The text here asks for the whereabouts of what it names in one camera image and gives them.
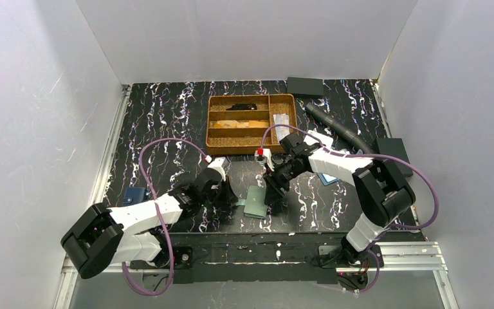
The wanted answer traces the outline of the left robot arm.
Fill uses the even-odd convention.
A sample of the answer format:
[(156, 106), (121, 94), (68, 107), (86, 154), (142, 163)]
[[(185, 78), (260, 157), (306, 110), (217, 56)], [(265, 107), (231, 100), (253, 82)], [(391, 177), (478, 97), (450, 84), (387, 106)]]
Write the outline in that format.
[(90, 206), (62, 237), (60, 244), (83, 279), (109, 265), (155, 262), (168, 255), (167, 240), (155, 229), (193, 218), (205, 205), (237, 202), (226, 157), (217, 157), (194, 180), (177, 185), (154, 200), (123, 207)]

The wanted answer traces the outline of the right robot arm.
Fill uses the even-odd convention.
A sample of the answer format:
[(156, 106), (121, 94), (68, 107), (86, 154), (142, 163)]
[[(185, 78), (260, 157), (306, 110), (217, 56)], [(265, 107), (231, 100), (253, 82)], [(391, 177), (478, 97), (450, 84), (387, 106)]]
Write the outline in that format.
[(393, 160), (366, 158), (338, 153), (328, 148), (318, 136), (301, 138), (292, 133), (280, 140), (289, 156), (273, 164), (271, 151), (258, 148), (257, 161), (266, 169), (264, 202), (275, 203), (289, 191), (289, 183), (310, 172), (326, 174), (353, 185), (360, 201), (361, 215), (342, 239), (342, 250), (352, 255), (366, 251), (394, 220), (416, 200), (416, 196)]

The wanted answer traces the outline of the green card holder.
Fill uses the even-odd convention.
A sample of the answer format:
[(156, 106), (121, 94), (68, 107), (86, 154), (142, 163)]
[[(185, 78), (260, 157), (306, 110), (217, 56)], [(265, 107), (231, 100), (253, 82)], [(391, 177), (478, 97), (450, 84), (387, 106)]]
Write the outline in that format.
[(247, 218), (264, 220), (268, 212), (268, 206), (264, 203), (265, 193), (265, 188), (251, 185), (246, 199), (238, 199), (235, 206), (243, 206), (244, 216)]

